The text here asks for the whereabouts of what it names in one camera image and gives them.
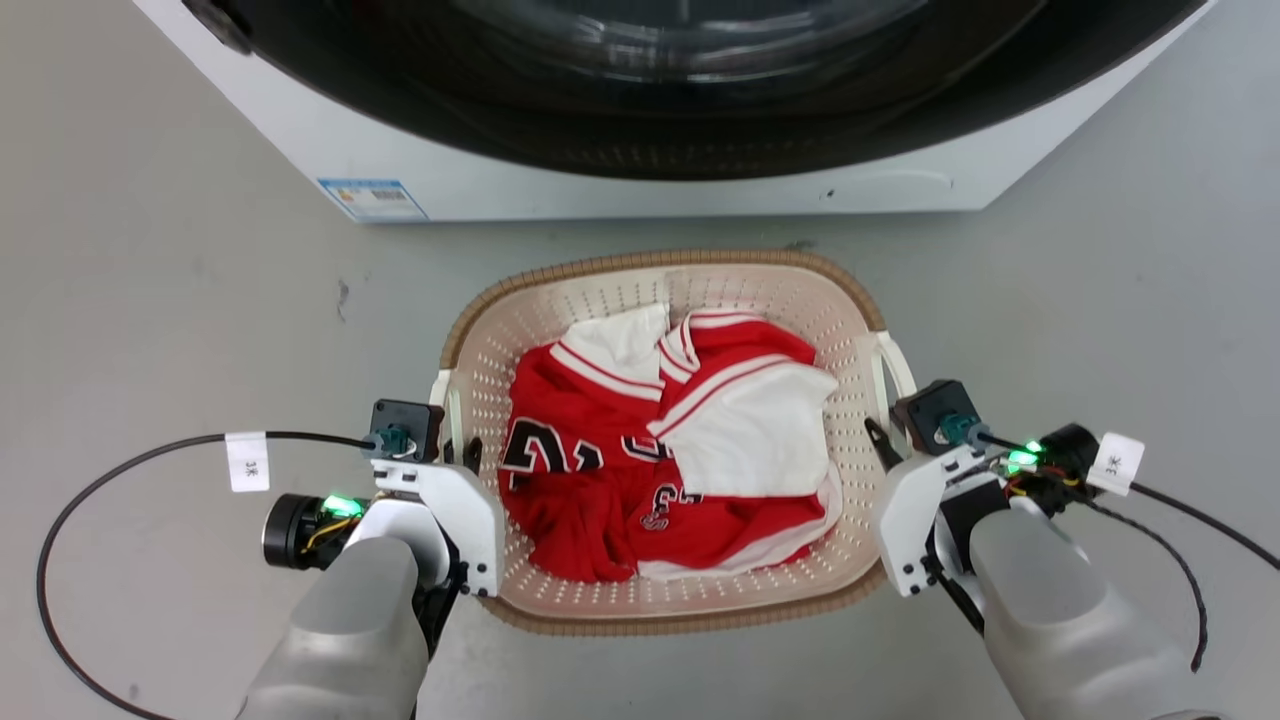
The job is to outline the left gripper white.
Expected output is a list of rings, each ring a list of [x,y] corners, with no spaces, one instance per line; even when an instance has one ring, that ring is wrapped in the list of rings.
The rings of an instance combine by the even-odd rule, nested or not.
[[[424,580],[440,584],[451,569],[448,544],[467,565],[465,584],[476,596],[497,597],[504,577],[506,512],[477,475],[484,443],[471,438],[463,466],[454,441],[443,445],[444,464],[371,461],[376,487],[388,493],[371,503],[371,536],[403,541],[417,559]]]

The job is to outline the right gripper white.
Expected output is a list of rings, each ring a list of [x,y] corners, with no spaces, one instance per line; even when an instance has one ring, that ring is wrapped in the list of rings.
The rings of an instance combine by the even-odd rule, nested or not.
[[[945,575],[980,600],[977,577],[963,568],[957,523],[945,520],[940,509],[945,501],[993,480],[986,455],[964,445],[941,456],[911,454],[904,460],[874,418],[867,418],[864,428],[886,471],[876,492],[874,538],[890,584],[902,597],[922,593],[923,559],[933,550]]]

